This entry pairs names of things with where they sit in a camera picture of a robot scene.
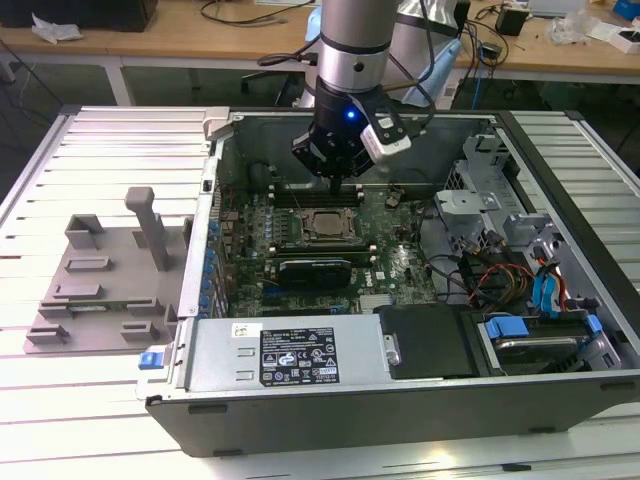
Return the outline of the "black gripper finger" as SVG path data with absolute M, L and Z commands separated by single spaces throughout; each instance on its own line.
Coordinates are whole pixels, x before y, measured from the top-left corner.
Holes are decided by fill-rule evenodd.
M 335 161 L 335 193 L 341 190 L 345 179 L 359 177 L 374 165 L 367 152 L 359 152 L 355 156 L 338 156 Z
M 293 155 L 314 176 L 324 180 L 332 195 L 337 194 L 337 160 L 331 149 L 324 150 L 325 145 L 316 144 L 311 132 L 306 132 L 292 142 Z

